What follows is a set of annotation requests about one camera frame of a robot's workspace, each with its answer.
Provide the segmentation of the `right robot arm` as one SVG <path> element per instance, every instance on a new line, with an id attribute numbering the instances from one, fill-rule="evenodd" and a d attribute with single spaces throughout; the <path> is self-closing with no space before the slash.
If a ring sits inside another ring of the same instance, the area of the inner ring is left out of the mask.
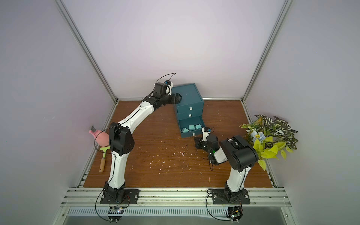
<path id="1" fill-rule="evenodd" d="M 246 177 L 259 160 L 256 150 L 241 136 L 219 141 L 215 135 L 195 137 L 195 147 L 207 153 L 211 165 L 229 162 L 231 171 L 224 188 L 224 197 L 234 202 L 244 189 Z"/>

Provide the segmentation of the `teal bottom drawer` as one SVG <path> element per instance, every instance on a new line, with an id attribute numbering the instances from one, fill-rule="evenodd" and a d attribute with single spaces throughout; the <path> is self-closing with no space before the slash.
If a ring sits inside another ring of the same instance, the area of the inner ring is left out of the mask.
<path id="1" fill-rule="evenodd" d="M 201 135 L 202 128 L 205 127 L 202 116 L 190 117 L 188 119 L 178 121 L 181 138 L 193 137 Z"/>

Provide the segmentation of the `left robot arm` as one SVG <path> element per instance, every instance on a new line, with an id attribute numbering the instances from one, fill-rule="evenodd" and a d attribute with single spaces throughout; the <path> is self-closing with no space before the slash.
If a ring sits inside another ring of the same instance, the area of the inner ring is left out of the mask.
<path id="1" fill-rule="evenodd" d="M 104 185 L 104 198 L 120 202 L 125 198 L 125 170 L 127 159 L 135 146 L 135 129 L 155 110 L 167 104 L 180 103 L 179 93 L 146 96 L 141 104 L 125 119 L 112 123 L 109 129 L 109 144 L 112 155 L 110 176 Z"/>

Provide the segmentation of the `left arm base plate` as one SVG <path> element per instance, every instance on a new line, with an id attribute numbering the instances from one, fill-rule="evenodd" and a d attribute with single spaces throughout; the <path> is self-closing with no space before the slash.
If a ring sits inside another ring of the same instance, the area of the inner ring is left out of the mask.
<path id="1" fill-rule="evenodd" d="M 105 190 L 100 204 L 137 204 L 139 193 L 139 189 Z"/>

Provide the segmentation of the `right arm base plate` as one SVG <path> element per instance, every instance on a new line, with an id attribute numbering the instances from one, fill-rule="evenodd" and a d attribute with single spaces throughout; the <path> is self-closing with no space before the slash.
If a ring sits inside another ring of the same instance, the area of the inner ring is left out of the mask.
<path id="1" fill-rule="evenodd" d="M 226 189 L 210 189 L 212 203 L 217 204 L 250 204 L 250 197 L 246 189 L 233 193 Z"/>

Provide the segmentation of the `teal top drawer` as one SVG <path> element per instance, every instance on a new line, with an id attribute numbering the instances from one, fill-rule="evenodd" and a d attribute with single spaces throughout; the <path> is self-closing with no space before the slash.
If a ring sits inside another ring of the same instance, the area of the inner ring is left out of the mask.
<path id="1" fill-rule="evenodd" d="M 203 109 L 204 101 L 194 102 L 194 103 L 179 103 L 175 104 L 174 108 L 177 114 L 188 113 L 190 111 L 196 111 Z"/>

